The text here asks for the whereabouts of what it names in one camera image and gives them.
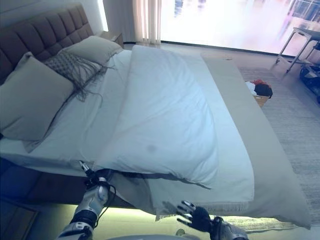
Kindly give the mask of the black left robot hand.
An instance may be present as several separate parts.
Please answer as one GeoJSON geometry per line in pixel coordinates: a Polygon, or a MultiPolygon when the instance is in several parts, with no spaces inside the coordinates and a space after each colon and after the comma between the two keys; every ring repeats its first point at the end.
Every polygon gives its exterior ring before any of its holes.
{"type": "Polygon", "coordinates": [[[100,176],[96,171],[93,171],[86,163],[79,160],[79,164],[86,175],[84,184],[86,189],[89,190],[96,186],[108,187],[109,184],[104,176],[100,176]]]}

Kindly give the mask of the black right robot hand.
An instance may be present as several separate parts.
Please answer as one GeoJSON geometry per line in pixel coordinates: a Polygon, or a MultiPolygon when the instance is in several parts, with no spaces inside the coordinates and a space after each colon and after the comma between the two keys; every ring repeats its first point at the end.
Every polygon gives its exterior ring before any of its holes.
{"type": "Polygon", "coordinates": [[[193,203],[183,200],[177,206],[176,213],[180,217],[177,219],[178,222],[200,232],[211,232],[212,221],[205,208],[195,206],[193,203]]]}

